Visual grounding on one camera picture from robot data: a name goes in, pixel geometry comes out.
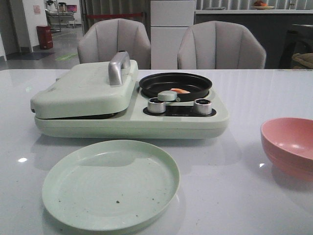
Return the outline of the fruit bowl on counter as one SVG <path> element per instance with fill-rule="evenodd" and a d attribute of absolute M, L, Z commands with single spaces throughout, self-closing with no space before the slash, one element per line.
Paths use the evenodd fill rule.
<path fill-rule="evenodd" d="M 267 3 L 265 3 L 263 0 L 256 0 L 253 4 L 252 4 L 252 8 L 253 9 L 257 9 L 257 10 L 270 10 L 273 9 L 274 6 L 269 6 Z"/>

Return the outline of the red barrier belt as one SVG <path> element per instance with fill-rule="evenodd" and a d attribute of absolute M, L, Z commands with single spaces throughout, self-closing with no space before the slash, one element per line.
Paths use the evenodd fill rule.
<path fill-rule="evenodd" d="M 143 17 L 144 12 L 140 13 L 127 13 L 127 14 L 105 14 L 105 15 L 86 15 L 88 19 L 117 19 L 117 18 L 131 18 Z"/>

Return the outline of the right grey upholstered chair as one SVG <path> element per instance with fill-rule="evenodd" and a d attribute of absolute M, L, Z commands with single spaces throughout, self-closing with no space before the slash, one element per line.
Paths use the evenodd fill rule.
<path fill-rule="evenodd" d="M 266 51 L 245 26 L 209 21 L 188 27 L 177 55 L 178 69 L 264 69 Z"/>

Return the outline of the silver control knob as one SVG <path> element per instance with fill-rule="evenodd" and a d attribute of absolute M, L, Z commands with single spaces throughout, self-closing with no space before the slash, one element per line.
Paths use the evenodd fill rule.
<path fill-rule="evenodd" d="M 166 111 L 166 102 L 158 100 L 157 97 L 148 100 L 147 110 L 152 114 L 162 114 Z"/>
<path fill-rule="evenodd" d="M 193 112 L 203 116 L 211 114 L 211 101 L 204 98 L 195 99 L 193 103 Z"/>

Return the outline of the beige cushion at right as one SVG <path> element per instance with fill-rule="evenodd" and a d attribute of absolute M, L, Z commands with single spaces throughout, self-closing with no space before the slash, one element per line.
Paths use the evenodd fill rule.
<path fill-rule="evenodd" d="M 297 69 L 312 69 L 313 68 L 313 53 L 296 53 L 292 56 L 294 68 Z"/>

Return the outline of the pink bowl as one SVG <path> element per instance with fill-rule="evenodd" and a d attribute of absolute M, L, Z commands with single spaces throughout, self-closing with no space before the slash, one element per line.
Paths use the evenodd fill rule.
<path fill-rule="evenodd" d="M 313 121 L 281 117 L 261 125 L 262 147 L 270 161 L 295 178 L 313 180 Z"/>

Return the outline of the red trash bin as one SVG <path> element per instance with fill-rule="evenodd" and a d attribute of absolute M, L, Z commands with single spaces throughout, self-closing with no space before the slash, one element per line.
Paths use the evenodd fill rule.
<path fill-rule="evenodd" d="M 48 25 L 36 26 L 40 49 L 53 48 L 51 27 Z"/>

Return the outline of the pale green round plate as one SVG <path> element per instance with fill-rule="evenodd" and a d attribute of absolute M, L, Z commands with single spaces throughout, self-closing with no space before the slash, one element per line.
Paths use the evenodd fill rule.
<path fill-rule="evenodd" d="M 179 182 L 176 162 L 161 148 L 133 140 L 104 141 L 61 159 L 44 180 L 42 200 L 68 226 L 130 231 L 156 220 Z"/>

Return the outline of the black round frying pan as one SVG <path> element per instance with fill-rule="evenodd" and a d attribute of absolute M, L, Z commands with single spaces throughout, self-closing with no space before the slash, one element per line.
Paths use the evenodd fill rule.
<path fill-rule="evenodd" d="M 148 75 L 139 81 L 143 94 L 147 97 L 157 97 L 162 91 L 172 88 L 188 91 L 187 94 L 178 94 L 181 102 L 204 98 L 209 94 L 212 82 L 206 77 L 185 72 L 164 72 Z"/>

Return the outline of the green sandwich maker lid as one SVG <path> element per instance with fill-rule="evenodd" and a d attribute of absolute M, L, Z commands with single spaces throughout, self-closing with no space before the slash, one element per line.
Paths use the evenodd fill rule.
<path fill-rule="evenodd" d="M 137 62 L 124 52 L 110 62 L 79 64 L 33 96 L 30 108 L 39 119 L 118 113 L 129 106 L 137 74 Z"/>

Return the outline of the left grey upholstered chair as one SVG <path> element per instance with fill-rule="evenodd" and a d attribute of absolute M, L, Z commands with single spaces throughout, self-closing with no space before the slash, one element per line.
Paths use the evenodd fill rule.
<path fill-rule="evenodd" d="M 78 44 L 79 62 L 110 61 L 117 52 L 128 52 L 136 60 L 140 70 L 151 66 L 151 43 L 144 24 L 127 20 L 111 19 L 95 23 Z"/>

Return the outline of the right silver control knob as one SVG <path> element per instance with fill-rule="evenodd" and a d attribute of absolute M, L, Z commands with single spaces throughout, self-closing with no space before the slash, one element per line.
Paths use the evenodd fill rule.
<path fill-rule="evenodd" d="M 203 116 L 211 114 L 211 101 L 204 98 L 195 99 L 193 103 L 193 112 Z"/>

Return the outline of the green breakfast maker base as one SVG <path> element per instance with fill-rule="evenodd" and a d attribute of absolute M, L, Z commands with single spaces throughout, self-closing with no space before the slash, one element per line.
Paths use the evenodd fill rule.
<path fill-rule="evenodd" d="M 66 138 L 113 139 L 207 139 L 221 135 L 228 126 L 229 113 L 217 93 L 211 89 L 206 97 L 211 101 L 212 115 L 151 116 L 144 113 L 148 99 L 139 84 L 129 107 L 106 119 L 39 119 L 38 129 L 45 135 Z"/>

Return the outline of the left silver control knob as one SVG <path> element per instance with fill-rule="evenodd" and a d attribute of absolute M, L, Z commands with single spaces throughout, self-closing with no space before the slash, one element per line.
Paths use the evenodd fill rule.
<path fill-rule="evenodd" d="M 157 97 L 148 100 L 147 110 L 152 114 L 162 114 L 166 111 L 166 102 L 158 100 Z"/>

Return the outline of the grey upholstered chair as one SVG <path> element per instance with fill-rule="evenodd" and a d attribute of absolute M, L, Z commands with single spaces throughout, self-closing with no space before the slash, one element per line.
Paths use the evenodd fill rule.
<path fill-rule="evenodd" d="M 177 55 L 178 69 L 264 69 L 266 51 L 245 26 L 209 21 L 188 27 Z"/>
<path fill-rule="evenodd" d="M 95 23 L 78 44 L 79 62 L 110 61 L 117 52 L 128 52 L 136 60 L 140 70 L 151 66 L 151 43 L 144 24 L 127 20 L 111 19 Z"/>

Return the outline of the white cabinet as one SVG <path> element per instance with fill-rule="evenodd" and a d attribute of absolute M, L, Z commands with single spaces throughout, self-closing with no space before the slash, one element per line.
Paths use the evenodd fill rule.
<path fill-rule="evenodd" d="M 194 0 L 152 0 L 151 69 L 176 70 L 183 35 L 194 23 Z"/>

